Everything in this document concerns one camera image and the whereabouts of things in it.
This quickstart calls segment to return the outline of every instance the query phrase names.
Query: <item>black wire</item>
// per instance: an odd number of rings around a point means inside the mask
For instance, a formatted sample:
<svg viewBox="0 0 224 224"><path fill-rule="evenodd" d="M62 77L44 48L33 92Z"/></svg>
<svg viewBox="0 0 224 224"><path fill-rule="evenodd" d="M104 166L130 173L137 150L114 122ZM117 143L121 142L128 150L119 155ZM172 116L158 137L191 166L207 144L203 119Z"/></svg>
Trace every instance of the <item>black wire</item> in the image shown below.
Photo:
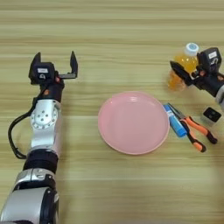
<svg viewBox="0 0 224 224"><path fill-rule="evenodd" d="M24 155L22 152L19 151L18 147L16 147L16 145L14 144L13 140L12 140L12 136L11 136L11 132L13 130L13 128L20 123L21 121L23 121L26 117L31 116L32 111L35 109L36 104L38 102L38 100L40 99L40 97L42 96L42 94L46 91L46 89L48 88L49 84L47 84L42 90L41 92L38 94L38 96L34 99L31 108L24 113L23 115L17 117L11 124L10 127L8 129L8 138L9 138L9 142L10 142L10 147L13 151L13 153L15 154L15 156L19 159L26 159L26 155Z"/></svg>

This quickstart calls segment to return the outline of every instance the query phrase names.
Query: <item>wood grain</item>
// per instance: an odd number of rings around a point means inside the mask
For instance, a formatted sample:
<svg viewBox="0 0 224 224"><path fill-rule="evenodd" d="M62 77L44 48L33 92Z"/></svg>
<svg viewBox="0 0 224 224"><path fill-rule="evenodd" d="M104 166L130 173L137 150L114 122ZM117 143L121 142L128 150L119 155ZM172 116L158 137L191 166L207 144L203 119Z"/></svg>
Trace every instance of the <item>wood grain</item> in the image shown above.
<svg viewBox="0 0 224 224"><path fill-rule="evenodd" d="M39 89L28 80L35 53L69 71L75 51L79 79L63 92L63 154L57 185L64 224L223 224L223 119L213 127L219 143L199 154L172 130L156 151L141 157L110 149L97 129L100 106L111 95L140 90L170 102L202 123L214 99L195 87L166 86L169 60L186 43L224 53L223 0L7 0L0 2L0 207L21 171L7 129ZM14 138L26 152L29 121Z"/></svg>

